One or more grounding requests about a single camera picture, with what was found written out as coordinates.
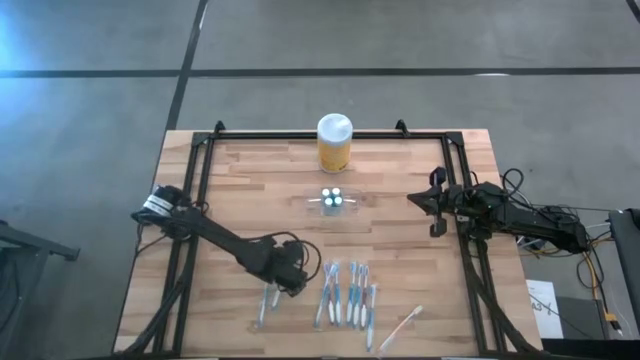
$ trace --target wooden tabletop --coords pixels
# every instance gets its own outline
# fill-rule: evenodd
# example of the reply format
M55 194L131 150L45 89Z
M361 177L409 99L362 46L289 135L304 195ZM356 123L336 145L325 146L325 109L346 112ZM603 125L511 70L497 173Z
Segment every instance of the wooden tabletop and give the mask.
M481 182L499 183L488 131L462 132L471 170ZM182 187L192 133L167 133L156 183ZM426 190L428 174L443 165L440 143L354 140L352 160L340 174L320 171L316 157L314 141L216 141L207 215L243 237L290 230L317 245L323 261L340 261L343 313L348 263L366 262L370 283L378 284L374 347L422 305L423 313L399 333L388 355L476 354L455 227L449 226L441 238L430 238L432 219L406 199L407 193ZM306 194L323 186L360 191L357 215L330 218L304 211ZM145 230L143 244L158 235ZM170 240L163 240L137 258L115 350L129 345L157 310L169 252ZM489 256L500 306L529 342L541 348L513 238L494 236ZM312 256L308 271L315 263ZM264 283L246 274L231 255L200 240L183 356L368 356L365 332L329 326L326 317L321 331L313 328L323 283L320 272L295 298L283 295L279 309L267 312L265 326L256 329ZM483 313L491 340L489 317ZM169 334L174 320L170 318Z

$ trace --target paper sign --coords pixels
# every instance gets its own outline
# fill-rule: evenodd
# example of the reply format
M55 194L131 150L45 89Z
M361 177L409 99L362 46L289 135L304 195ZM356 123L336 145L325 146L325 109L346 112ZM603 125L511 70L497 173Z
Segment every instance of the paper sign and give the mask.
M560 323L556 293L553 283L547 281L527 280L531 308L536 316L538 332L543 339L562 339L562 324Z

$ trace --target plastic container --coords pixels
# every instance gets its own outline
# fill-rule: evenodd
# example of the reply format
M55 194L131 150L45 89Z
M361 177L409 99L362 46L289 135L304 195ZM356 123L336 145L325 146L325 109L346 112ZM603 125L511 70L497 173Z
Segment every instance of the plastic container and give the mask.
M342 114L327 114L318 122L318 161L322 170L337 173L349 164L353 125Z

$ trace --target concrete floor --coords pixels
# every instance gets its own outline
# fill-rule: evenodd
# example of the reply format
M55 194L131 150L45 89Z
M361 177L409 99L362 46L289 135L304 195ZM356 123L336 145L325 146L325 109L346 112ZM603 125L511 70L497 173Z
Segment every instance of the concrete floor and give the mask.
M197 5L0 0L0 71L180 69ZM638 66L639 32L622 0L211 0L193 68ZM82 248L77 263L48 264L16 358L110 352L134 255L128 214L151 185L176 83L0 79L0 218ZM532 201L627 208L640 204L638 88L640 75L191 79L177 127L313 128L342 112L358 128L488 128ZM638 338L615 245L599 253L612 310ZM577 260L523 265L589 299Z

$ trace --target yellow container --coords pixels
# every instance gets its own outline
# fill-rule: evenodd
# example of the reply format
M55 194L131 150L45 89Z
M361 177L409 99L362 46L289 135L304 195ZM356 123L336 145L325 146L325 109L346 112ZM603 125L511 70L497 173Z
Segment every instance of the yellow container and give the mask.
M322 170L336 173L344 170L351 155L353 125L342 114L325 115L318 122L318 160Z

